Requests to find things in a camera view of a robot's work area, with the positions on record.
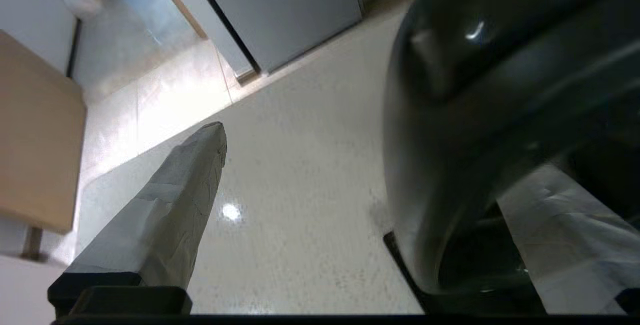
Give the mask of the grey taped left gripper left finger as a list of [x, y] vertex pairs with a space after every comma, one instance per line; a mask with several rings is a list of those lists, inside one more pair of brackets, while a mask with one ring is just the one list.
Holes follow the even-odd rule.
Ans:
[[51, 284], [48, 302], [68, 316], [190, 312], [194, 274], [226, 165], [221, 122], [174, 147], [148, 183]]

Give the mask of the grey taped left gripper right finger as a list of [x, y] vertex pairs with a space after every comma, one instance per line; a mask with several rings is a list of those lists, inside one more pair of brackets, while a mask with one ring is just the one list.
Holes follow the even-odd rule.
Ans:
[[548, 314], [639, 312], [639, 232], [577, 181], [546, 164], [497, 203]]

